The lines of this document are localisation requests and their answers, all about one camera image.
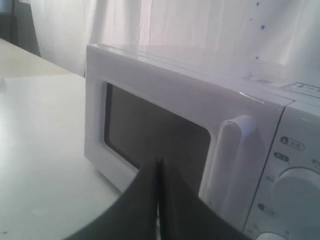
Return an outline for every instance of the microwave window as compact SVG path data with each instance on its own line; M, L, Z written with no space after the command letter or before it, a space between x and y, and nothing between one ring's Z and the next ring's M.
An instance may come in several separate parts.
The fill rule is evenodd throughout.
M205 128L108 84L104 140L138 169L156 158L173 161L198 194L211 140Z

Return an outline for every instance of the microwave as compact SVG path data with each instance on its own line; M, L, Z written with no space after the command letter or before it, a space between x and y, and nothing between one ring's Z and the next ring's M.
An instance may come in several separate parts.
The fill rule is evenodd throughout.
M89 45L84 154L122 192L167 159L249 238L319 239L320 87L297 76L192 47Z

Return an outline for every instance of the white curtain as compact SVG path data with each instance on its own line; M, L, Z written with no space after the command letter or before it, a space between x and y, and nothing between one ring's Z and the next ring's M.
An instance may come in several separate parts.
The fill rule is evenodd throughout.
M83 75L89 43L195 46L320 67L320 0L20 0L41 56Z

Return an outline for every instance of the black object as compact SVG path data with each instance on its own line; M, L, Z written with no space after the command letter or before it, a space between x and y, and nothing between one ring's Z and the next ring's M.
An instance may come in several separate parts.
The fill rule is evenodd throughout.
M162 240L249 240L212 212L163 160L145 164L118 201L66 240L155 240L158 206Z
M155 240L158 166L146 164L105 213L66 240Z
M169 161L160 166L159 217L162 240L248 240L212 212Z

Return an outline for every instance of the table surface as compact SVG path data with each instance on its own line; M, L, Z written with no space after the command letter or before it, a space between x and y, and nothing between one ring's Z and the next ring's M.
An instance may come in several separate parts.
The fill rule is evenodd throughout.
M0 76L18 78L65 74L70 72L0 39Z
M84 157L85 79L26 73L0 78L0 240L62 240L120 192Z

